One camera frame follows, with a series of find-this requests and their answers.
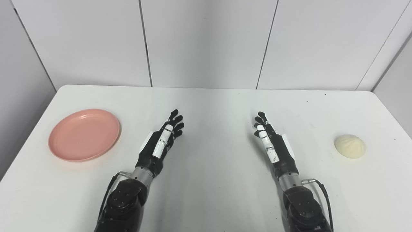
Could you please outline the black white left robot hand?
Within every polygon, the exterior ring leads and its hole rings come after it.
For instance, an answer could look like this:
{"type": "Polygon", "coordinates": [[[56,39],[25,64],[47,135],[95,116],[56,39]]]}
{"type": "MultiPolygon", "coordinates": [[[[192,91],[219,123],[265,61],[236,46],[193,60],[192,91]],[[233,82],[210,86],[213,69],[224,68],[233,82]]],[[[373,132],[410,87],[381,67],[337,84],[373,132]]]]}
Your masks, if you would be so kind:
{"type": "Polygon", "coordinates": [[[168,120],[157,131],[152,132],[146,139],[139,152],[136,168],[143,168],[151,172],[153,177],[159,175],[163,169],[163,161],[174,145],[176,138],[183,134],[183,116],[179,110],[171,112],[168,120]]]}

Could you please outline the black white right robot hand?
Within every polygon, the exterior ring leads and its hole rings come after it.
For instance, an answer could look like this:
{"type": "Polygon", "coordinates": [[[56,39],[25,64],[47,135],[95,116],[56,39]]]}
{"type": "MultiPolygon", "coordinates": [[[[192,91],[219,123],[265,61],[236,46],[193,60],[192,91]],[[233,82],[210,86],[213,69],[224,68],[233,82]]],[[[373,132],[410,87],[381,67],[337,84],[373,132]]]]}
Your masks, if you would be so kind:
{"type": "Polygon", "coordinates": [[[262,141],[264,149],[272,163],[274,175],[277,179],[285,174],[298,174],[294,158],[287,148],[284,138],[278,134],[263,111],[257,113],[254,135],[262,141]]]}

